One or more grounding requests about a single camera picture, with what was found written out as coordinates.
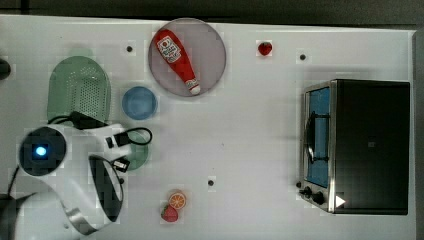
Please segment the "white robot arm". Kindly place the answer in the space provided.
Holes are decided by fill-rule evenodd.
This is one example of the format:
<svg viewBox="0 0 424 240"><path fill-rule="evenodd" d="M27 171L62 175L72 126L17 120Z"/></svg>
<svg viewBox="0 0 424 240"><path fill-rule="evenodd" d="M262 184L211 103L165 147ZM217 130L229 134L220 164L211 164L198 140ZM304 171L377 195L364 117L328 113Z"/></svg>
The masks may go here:
<svg viewBox="0 0 424 240"><path fill-rule="evenodd" d="M45 191L4 199L1 240L81 240L117 222L131 154L128 131L88 116L56 118L27 133L18 170Z"/></svg>

